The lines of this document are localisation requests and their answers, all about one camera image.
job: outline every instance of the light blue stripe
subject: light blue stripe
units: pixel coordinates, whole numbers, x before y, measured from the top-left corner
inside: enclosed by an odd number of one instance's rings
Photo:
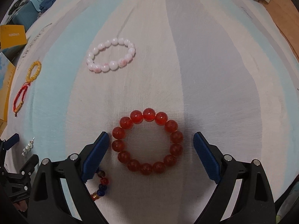
[[[267,38],[256,28],[252,21],[244,14],[244,12],[239,9],[231,0],[219,0],[219,5],[247,28],[253,39],[259,44],[264,53],[268,56],[273,67],[277,71],[277,75],[279,76],[285,96],[286,110],[290,120],[289,145],[287,146],[288,156],[286,159],[287,167],[285,172],[284,186],[282,187],[285,189],[289,186],[290,181],[293,181],[293,178],[297,173],[299,163],[299,106],[296,88],[294,88],[290,75],[276,51],[270,45]]]

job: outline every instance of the red string bracelet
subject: red string bracelet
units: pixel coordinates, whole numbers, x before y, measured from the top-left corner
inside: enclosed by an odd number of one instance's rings
[[[133,124],[140,124],[143,119],[146,121],[153,121],[158,125],[164,125],[164,129],[171,133],[170,141],[172,145],[170,146],[170,155],[166,155],[163,159],[163,162],[157,161],[153,165],[149,163],[140,164],[138,160],[131,159],[131,154],[125,150],[125,143],[122,139],[125,138],[126,132],[125,130],[131,129]],[[121,163],[127,165],[127,168],[132,172],[140,171],[143,175],[150,175],[152,172],[155,173],[163,173],[167,167],[172,167],[176,164],[176,157],[180,156],[183,153],[183,147],[180,144],[183,141],[183,134],[177,130],[178,124],[174,120],[168,120],[167,114],[164,112],[155,113],[155,111],[151,108],[145,109],[143,114],[134,110],[130,117],[122,117],[119,121],[121,127],[115,127],[112,130],[112,136],[116,138],[112,143],[112,149],[118,154],[118,160]]]

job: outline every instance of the white bead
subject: white bead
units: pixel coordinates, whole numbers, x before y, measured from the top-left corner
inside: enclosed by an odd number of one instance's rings
[[[90,57],[87,57],[86,64],[89,65],[91,63],[93,63],[93,60]]]
[[[101,65],[101,70],[102,70],[103,72],[107,72],[107,71],[109,71],[109,70],[110,70],[110,68],[109,68],[109,64],[105,63],[105,64]]]
[[[135,49],[135,44],[134,43],[128,43],[128,48],[134,48]]]
[[[124,41],[125,46],[128,46],[129,42],[130,42],[129,40],[125,40]]]
[[[98,49],[99,50],[103,50],[105,48],[105,44],[104,43],[100,43],[99,45],[98,45]]]
[[[113,45],[118,45],[118,38],[114,38],[114,39],[112,39],[111,43],[112,43]]]
[[[93,50],[92,50],[92,53],[93,53],[94,55],[97,55],[97,54],[99,53],[99,49],[98,49],[98,47],[94,47]]]
[[[126,66],[126,64],[127,64],[127,60],[126,59],[124,59],[124,58],[121,58],[121,59],[119,59],[118,60],[118,66],[120,67],[120,68],[122,68],[122,67],[124,67],[124,66]]]
[[[95,73],[100,73],[102,71],[101,65],[99,64],[94,64],[93,69]]]
[[[129,63],[132,60],[133,56],[131,54],[126,54],[125,55],[125,59],[127,61],[127,63]]]
[[[124,45],[124,41],[125,41],[124,38],[120,38],[120,39],[118,39],[118,43],[119,43],[120,45]]]
[[[94,64],[92,63],[92,64],[89,64],[88,65],[88,69],[90,70],[90,71],[93,71],[93,69],[94,69]]]
[[[111,46],[111,41],[110,40],[107,40],[106,42],[105,42],[105,47],[106,48],[109,48]]]
[[[118,68],[117,61],[114,61],[114,60],[110,61],[110,62],[109,62],[109,67],[110,67],[110,69],[111,69],[112,71],[115,71],[115,70]]]
[[[129,54],[131,54],[132,56],[135,55],[135,49],[134,48],[130,48],[128,51]]]
[[[95,55],[94,55],[92,52],[89,52],[89,53],[88,53],[88,57],[90,57],[91,59],[94,59],[94,58],[95,58]]]

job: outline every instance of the screw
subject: screw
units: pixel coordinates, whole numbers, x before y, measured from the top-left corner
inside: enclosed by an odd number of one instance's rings
[[[225,156],[224,156],[224,159],[225,159],[226,161],[231,161],[231,160],[233,160],[233,157],[232,157],[231,155],[225,155]]]
[[[253,160],[253,163],[256,165],[256,166],[259,166],[261,164],[261,162],[257,159]]]
[[[72,155],[70,156],[70,159],[71,159],[72,161],[76,160],[77,158],[78,158],[78,154],[72,154]]]
[[[41,161],[41,163],[42,163],[43,165],[46,165],[48,162],[49,162],[49,159],[48,159],[48,158],[45,158],[44,160]]]

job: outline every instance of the yellow box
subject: yellow box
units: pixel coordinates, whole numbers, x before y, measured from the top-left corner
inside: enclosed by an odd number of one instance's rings
[[[7,126],[8,102],[11,83],[15,74],[14,65],[0,53],[0,136]]]

